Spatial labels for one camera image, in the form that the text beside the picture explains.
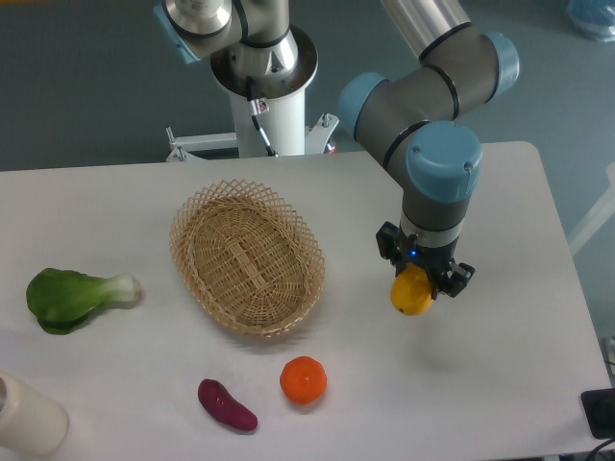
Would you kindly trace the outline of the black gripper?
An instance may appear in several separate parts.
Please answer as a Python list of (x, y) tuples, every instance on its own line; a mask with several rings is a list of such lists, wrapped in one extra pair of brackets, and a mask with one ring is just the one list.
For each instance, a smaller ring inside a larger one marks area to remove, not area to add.
[(470, 283), (476, 269), (463, 262), (452, 261), (456, 240), (441, 247), (426, 247), (418, 243), (414, 234), (405, 234), (402, 228), (386, 221), (376, 233), (381, 258), (395, 268), (399, 276), (408, 264), (423, 269), (432, 283), (431, 297), (443, 294), (455, 298)]

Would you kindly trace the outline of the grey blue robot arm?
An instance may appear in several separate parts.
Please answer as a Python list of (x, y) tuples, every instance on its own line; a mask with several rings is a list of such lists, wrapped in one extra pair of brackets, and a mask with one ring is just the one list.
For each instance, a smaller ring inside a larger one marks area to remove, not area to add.
[[(456, 1), (384, 8), (420, 66), (397, 81), (353, 78), (337, 121), (403, 190), (399, 223), (378, 231), (381, 256), (398, 272), (422, 269), (433, 296), (455, 297), (475, 273), (454, 252), (482, 157), (457, 118), (510, 89), (519, 57), (507, 37), (479, 33)], [(154, 13), (183, 61), (209, 61), (230, 98), (242, 157), (307, 152), (305, 91), (318, 56), (287, 2), (160, 1)]]

